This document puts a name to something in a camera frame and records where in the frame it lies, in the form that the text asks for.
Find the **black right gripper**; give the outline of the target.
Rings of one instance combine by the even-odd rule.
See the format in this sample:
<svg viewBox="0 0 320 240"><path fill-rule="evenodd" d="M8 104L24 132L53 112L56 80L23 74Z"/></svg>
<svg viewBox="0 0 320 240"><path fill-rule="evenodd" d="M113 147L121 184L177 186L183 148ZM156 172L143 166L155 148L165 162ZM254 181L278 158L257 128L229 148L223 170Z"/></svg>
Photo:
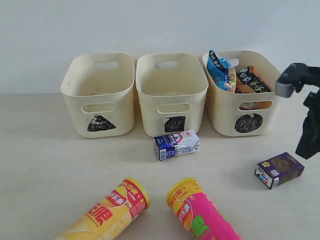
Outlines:
<svg viewBox="0 0 320 240"><path fill-rule="evenodd" d="M320 87L320 73L313 72L303 79L305 85ZM320 90L310 92L303 103L309 108L308 117L302 125L302 135L295 153L307 160L320 152Z"/></svg>

